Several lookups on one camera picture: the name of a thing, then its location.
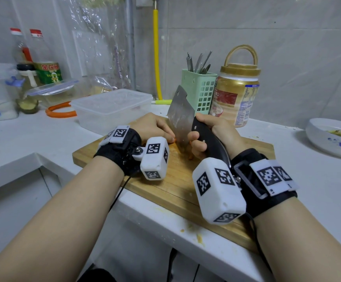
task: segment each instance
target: cleaver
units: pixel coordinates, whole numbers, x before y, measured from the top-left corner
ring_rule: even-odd
[[[195,117],[195,111],[186,99],[187,93],[181,85],[174,94],[172,104],[168,110],[170,128],[176,136],[176,144],[180,152],[185,152],[189,144],[187,134],[191,131],[199,132],[200,141],[207,144],[206,156],[220,159],[231,168],[231,162],[224,144],[212,133],[205,123]]]

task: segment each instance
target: forearm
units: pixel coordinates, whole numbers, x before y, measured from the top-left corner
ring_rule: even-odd
[[[277,281],[341,281],[341,244],[297,199],[254,219]]]
[[[0,281],[75,281],[123,177],[114,162],[95,157],[0,253]]]

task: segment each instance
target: white bowl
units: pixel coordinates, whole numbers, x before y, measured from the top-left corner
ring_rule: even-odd
[[[341,157],[341,136],[328,131],[341,130],[341,121],[334,119],[310,119],[306,126],[306,135],[319,149],[332,155]]]

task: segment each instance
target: green utensil holder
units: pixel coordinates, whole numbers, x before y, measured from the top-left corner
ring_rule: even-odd
[[[181,86],[185,89],[186,99],[196,113],[205,115],[209,113],[217,76],[210,72],[198,74],[182,69]]]

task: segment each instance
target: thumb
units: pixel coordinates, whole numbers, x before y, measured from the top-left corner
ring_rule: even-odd
[[[164,137],[167,142],[172,143],[174,142],[174,137],[172,137],[170,134],[168,134],[167,132],[163,131],[161,128],[157,128],[157,131],[159,133],[159,136]]]
[[[204,115],[201,113],[196,113],[196,119],[202,123],[205,123],[206,125],[213,127],[217,124],[219,124],[220,118],[211,116],[211,115]]]

